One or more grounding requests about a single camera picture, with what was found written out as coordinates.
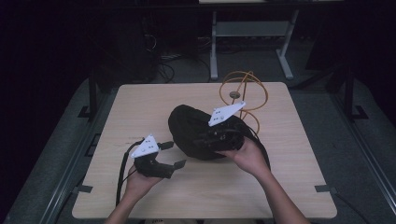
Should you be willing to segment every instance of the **floor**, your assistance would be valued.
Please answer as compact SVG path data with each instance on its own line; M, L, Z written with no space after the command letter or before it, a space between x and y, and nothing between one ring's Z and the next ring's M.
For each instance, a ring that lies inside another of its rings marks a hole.
M232 54L219 54L219 79L232 71L253 71L264 82L280 81L289 87L318 74L304 69L312 42L293 40L287 59L295 78L286 80L276 58L277 42L265 48L246 49ZM207 82L208 52L199 60L180 59L166 63L175 70L174 83ZM325 91L328 77L303 90L290 90L291 97L318 164L327 184L362 213L370 223L396 223L395 212L389 206L375 177L373 161L367 159L367 148L374 155L391 186L396 186L396 130L377 107L368 89L355 81L354 105L360 105L368 119L350 122L340 102L343 90L336 94ZM151 83L164 83L156 76ZM79 118L81 108L89 104L88 80L81 83L69 106L44 148L35 169L26 181L5 223L103 223L102 219L83 220L72 216L77 198L75 186L84 177L103 130L117 88L109 93L97 92L99 110L91 122ZM333 195L338 214L332 219L312 219L323 224L366 223L348 204ZM138 223L131 219L128 223Z

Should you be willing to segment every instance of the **black cord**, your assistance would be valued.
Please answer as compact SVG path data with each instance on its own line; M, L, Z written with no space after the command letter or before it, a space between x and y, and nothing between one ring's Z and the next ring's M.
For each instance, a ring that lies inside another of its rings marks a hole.
M145 140L145 139L142 139L141 141L138 141L138 142L133 143L130 147L128 147L128 149L127 149L126 152L124 153L124 156L123 156L123 158L122 158L121 167L120 167L119 183L118 183L118 185L117 185L116 206L119 205L119 203L120 203L121 188L122 188L122 183L123 183L123 181L124 181L123 175L124 175L124 171L125 171L126 162L128 161L129 152L130 152L131 149L134 148L135 146L140 145L144 140Z

